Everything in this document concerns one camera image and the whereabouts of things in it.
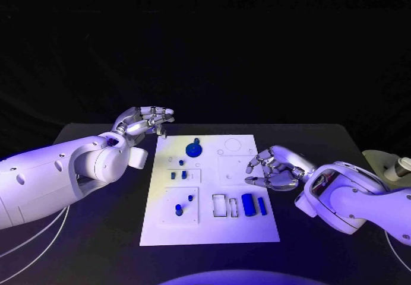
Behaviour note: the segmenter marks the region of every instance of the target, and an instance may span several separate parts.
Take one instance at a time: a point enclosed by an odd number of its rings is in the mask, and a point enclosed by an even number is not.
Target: cable
[[[68,213],[70,213],[70,208],[71,208],[71,206],[67,207],[67,215],[68,215]],[[57,238],[58,238],[58,235],[61,234],[63,226],[64,226],[66,223],[67,223],[67,215],[66,215],[66,219],[64,219],[64,221],[63,221],[61,228],[58,229],[58,233],[57,233],[57,235],[55,235],[55,237],[54,237],[54,240],[53,240],[53,242],[50,243],[48,247],[45,248],[44,252],[43,252],[41,255],[37,257],[37,259],[30,263],[30,265],[28,265],[15,275],[12,275],[8,279],[5,279],[5,280],[0,282],[0,284],[4,284],[8,280],[11,280],[14,277],[17,277],[17,276],[32,266],[32,264],[38,261],[38,259],[43,257],[43,255],[44,255],[45,252],[48,251],[50,247],[53,246],[54,241],[55,241]]]
[[[51,222],[51,224],[41,230],[41,232],[31,238],[28,239],[21,245],[18,245],[18,247],[15,247],[14,249],[11,249],[9,251],[6,251],[4,254],[0,254],[0,258],[4,256],[6,256],[9,253],[12,253],[15,250],[18,250],[24,245],[27,245],[44,232],[45,230],[48,230],[48,228],[53,226],[53,224],[57,222],[58,218],[61,217],[63,213],[66,212],[67,207],[63,209],[60,215],[57,216],[57,218],[54,219],[54,221]]]
[[[400,258],[399,254],[397,254],[397,252],[396,252],[396,250],[394,250],[394,247],[393,247],[393,244],[392,244],[392,241],[390,241],[390,238],[389,238],[389,233],[387,233],[387,231],[386,231],[386,236],[387,236],[387,240],[389,240],[390,247],[392,247],[392,249],[393,249],[393,252],[394,252],[394,254],[396,254],[399,260],[402,261],[402,263],[403,263],[403,265],[406,266],[406,268],[409,269],[409,271],[411,271],[411,268],[407,266],[406,262],[403,261],[403,259]]]

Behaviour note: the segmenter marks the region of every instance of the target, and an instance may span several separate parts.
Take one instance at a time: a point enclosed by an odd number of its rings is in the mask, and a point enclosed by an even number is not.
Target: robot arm
[[[348,234],[370,220],[402,243],[411,245],[411,188],[392,191],[377,175],[350,163],[338,161],[317,168],[279,145],[256,156],[247,173],[259,163],[266,177],[249,177],[246,183],[289,191],[304,181],[305,190],[296,198],[296,206],[311,217],[319,215]]]
[[[130,108],[112,132],[22,153],[0,162],[0,229],[54,214],[119,180],[128,166],[145,167],[145,134],[167,138],[174,110]]]

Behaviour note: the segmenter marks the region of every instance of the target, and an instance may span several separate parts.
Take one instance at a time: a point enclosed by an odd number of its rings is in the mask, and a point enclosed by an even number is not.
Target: dark table surface
[[[99,135],[110,125],[70,124],[57,143]],[[253,134],[259,151],[279,144],[317,164],[350,162],[371,170],[341,125],[192,125],[169,124],[169,135]],[[214,245],[139,246],[152,179],[158,136],[139,147],[149,151],[143,170],[128,168],[122,179],[71,206],[63,233],[31,268],[6,284],[159,284],[214,270],[265,270],[328,284],[410,284],[411,273],[392,252],[386,234],[367,222],[354,235],[338,232],[295,206],[302,186],[269,191],[282,242]],[[57,215],[0,231],[0,250],[9,250]],[[0,260],[0,280],[40,255],[61,222],[37,240]],[[411,264],[411,249],[393,238]]]

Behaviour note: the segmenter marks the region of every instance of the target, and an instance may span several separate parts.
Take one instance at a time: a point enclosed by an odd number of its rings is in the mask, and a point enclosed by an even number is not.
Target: small blue piece
[[[195,138],[195,142],[187,146],[187,155],[190,157],[198,157],[204,152],[204,148],[200,145],[200,138]]]
[[[181,216],[182,215],[182,205],[177,204],[177,215]]]
[[[255,201],[253,201],[253,194],[247,193],[242,195],[242,199],[243,199],[246,216],[252,217],[257,215]]]
[[[262,214],[266,216],[267,215],[267,210],[266,210],[263,197],[259,198],[259,205],[260,205],[260,209],[262,209]]]

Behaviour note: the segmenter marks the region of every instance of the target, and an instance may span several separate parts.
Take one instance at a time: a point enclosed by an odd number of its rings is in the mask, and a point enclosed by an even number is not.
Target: white board
[[[204,152],[191,158],[185,150],[195,138]],[[167,140],[159,137],[141,246],[280,241],[267,189],[244,182],[250,176],[247,164],[257,153],[253,135],[188,135]],[[262,166],[255,168],[253,176],[263,177]],[[244,213],[242,195],[246,193],[255,197],[257,215],[253,217]],[[214,194],[226,194],[227,217],[214,216]],[[239,217],[231,217],[233,198]],[[182,205],[182,216],[177,215],[177,204]]]

